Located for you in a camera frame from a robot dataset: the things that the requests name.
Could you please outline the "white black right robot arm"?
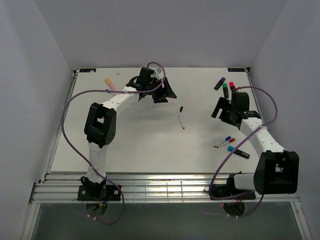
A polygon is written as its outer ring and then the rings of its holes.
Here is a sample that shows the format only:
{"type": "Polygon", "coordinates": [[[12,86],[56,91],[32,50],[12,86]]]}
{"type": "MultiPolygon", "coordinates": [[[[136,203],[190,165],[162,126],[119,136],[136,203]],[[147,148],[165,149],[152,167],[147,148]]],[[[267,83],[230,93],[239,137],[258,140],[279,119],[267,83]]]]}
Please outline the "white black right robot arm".
{"type": "Polygon", "coordinates": [[[261,116],[250,110],[249,95],[234,92],[231,99],[220,97],[211,115],[237,127],[250,141],[259,160],[254,173],[230,174],[224,185],[212,185],[214,198],[237,199],[247,192],[260,195],[294,194],[298,188],[299,156],[287,151],[268,132],[261,116]]]}

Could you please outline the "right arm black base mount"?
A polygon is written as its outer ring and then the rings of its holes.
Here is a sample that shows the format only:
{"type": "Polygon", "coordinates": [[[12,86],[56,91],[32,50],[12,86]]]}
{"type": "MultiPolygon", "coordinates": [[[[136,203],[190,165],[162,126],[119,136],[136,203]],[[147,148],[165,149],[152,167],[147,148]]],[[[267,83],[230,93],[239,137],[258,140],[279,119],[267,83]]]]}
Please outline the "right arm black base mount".
{"type": "Polygon", "coordinates": [[[247,190],[236,189],[227,186],[226,184],[214,184],[211,189],[211,194],[214,198],[232,197],[237,200],[255,200],[256,194],[247,190]]]}

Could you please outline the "blue cap white marker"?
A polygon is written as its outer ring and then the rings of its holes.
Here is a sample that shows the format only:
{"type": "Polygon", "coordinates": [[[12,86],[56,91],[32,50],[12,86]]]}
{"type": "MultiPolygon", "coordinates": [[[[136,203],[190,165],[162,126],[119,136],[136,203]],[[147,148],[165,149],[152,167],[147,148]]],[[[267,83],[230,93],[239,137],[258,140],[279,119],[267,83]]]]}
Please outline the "blue cap white marker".
{"type": "Polygon", "coordinates": [[[218,146],[228,142],[231,139],[231,136],[226,137],[221,143],[215,144],[214,147],[217,148],[218,146]]]}

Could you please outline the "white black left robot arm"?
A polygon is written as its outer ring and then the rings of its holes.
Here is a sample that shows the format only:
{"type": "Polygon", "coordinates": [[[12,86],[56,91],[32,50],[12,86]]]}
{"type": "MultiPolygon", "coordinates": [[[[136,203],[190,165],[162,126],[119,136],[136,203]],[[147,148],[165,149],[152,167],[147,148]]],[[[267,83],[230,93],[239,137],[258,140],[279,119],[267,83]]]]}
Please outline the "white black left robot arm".
{"type": "Polygon", "coordinates": [[[92,103],[89,108],[84,133],[89,146],[90,166],[85,180],[93,183],[88,193],[95,200],[106,195],[106,187],[101,183],[106,177],[107,149],[116,136],[117,118],[146,96],[151,96],[155,104],[177,98],[163,67],[142,67],[139,75],[129,80],[123,90],[117,91],[115,96],[103,103],[92,103]]]}

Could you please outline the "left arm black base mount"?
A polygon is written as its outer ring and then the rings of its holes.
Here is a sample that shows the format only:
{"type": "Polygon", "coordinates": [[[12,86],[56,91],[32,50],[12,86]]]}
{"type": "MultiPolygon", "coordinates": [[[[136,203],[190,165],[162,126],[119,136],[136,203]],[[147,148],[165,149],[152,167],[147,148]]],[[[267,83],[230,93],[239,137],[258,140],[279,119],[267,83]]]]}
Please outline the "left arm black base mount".
{"type": "Polygon", "coordinates": [[[103,180],[101,183],[90,181],[87,177],[80,178],[81,185],[78,188],[78,201],[119,201],[121,199],[121,185],[106,184],[103,180]]]}

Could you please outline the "red cap white marker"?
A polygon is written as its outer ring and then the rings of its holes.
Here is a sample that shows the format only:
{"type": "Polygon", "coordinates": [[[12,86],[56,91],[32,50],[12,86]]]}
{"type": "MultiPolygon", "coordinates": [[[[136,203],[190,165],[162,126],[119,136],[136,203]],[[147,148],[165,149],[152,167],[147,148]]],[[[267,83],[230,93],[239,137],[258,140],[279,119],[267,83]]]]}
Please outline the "red cap white marker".
{"type": "Polygon", "coordinates": [[[223,146],[226,146],[232,142],[234,142],[236,139],[235,138],[231,138],[229,140],[226,140],[225,142],[223,142],[222,144],[218,145],[216,148],[222,148],[223,146]]]}

